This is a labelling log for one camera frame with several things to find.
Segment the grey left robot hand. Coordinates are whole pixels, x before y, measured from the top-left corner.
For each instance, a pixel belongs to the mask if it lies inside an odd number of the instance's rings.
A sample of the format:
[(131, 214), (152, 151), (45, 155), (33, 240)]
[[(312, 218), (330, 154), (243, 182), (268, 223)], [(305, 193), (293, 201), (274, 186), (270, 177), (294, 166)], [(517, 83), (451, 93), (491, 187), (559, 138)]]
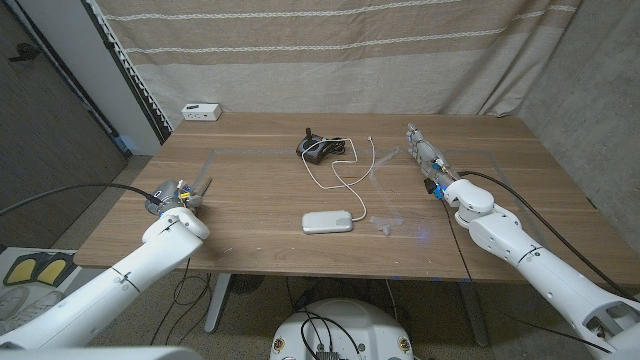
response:
[(155, 216), (161, 216), (166, 211), (177, 207), (196, 209), (203, 203), (202, 195), (198, 194), (184, 180), (169, 179), (162, 183), (152, 195), (159, 200), (159, 203), (147, 200), (145, 209)]

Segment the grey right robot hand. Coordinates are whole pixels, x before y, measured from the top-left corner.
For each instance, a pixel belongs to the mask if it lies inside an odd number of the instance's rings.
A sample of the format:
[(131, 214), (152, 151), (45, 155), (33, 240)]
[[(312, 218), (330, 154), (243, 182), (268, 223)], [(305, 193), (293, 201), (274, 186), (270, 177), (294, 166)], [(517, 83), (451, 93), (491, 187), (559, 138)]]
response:
[(415, 124), (408, 124), (406, 135), (409, 141), (408, 152), (426, 178), (443, 188), (460, 179), (460, 175), (450, 167), (444, 154), (424, 138)]

